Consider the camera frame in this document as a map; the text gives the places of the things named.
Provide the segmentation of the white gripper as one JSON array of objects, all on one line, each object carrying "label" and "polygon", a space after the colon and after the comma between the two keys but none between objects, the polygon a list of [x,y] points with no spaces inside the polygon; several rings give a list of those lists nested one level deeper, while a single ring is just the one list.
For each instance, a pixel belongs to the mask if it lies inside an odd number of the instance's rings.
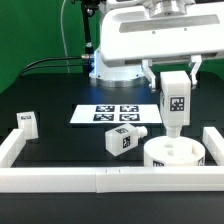
[{"label": "white gripper", "polygon": [[143,6],[114,9],[102,22],[100,49],[109,66],[142,60],[142,71],[152,92],[156,76],[152,60],[163,63],[190,57],[192,88],[202,58],[224,56],[224,3],[195,4],[182,16],[150,17]]}]

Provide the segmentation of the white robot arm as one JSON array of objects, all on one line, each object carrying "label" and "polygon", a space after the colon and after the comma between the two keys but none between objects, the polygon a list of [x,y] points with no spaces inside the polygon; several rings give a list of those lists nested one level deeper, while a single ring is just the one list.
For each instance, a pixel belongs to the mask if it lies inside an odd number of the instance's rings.
[{"label": "white robot arm", "polygon": [[100,5],[100,45],[90,77],[127,86],[153,65],[187,62],[191,82],[204,60],[224,58],[224,1],[107,0]]}]

